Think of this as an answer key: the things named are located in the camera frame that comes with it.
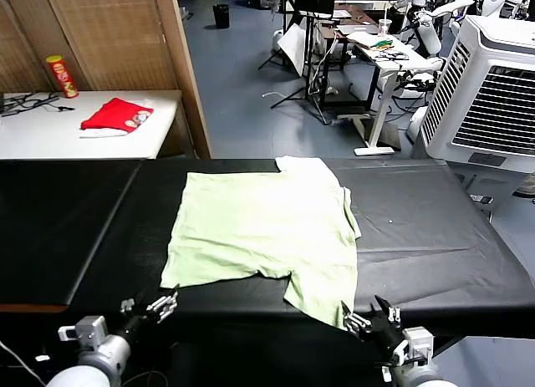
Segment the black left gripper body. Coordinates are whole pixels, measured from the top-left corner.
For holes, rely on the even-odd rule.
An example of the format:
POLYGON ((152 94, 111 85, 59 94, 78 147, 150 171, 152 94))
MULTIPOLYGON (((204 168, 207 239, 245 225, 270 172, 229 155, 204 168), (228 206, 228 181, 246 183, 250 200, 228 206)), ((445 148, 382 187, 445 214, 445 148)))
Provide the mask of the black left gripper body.
POLYGON ((119 328, 119 336, 129 345, 134 345, 144 330, 157 324, 146 315, 145 309, 148 305, 135 304, 130 313, 120 312, 124 322, 119 328))

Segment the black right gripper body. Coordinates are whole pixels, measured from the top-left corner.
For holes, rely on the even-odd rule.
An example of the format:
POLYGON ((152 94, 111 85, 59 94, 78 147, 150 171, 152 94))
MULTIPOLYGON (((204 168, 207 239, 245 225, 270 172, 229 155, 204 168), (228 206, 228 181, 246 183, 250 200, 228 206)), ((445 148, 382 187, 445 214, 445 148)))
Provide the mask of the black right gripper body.
POLYGON ((371 341, 377 346, 383 362, 403 362, 408 340, 400 326, 393 325, 387 319, 372 319, 359 336, 364 341, 371 341))

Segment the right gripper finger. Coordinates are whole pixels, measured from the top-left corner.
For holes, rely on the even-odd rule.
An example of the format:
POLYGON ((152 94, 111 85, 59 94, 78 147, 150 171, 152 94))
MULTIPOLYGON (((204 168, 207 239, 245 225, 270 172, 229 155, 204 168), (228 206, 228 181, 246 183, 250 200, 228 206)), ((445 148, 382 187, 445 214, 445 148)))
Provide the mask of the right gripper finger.
POLYGON ((390 323, 400 323, 400 308, 392 306, 389 301, 379 295, 375 295, 374 298, 390 323))
POLYGON ((359 333, 371 330, 371 322, 368 319, 354 313, 343 301, 340 303, 343 311, 343 323, 348 332, 359 333))

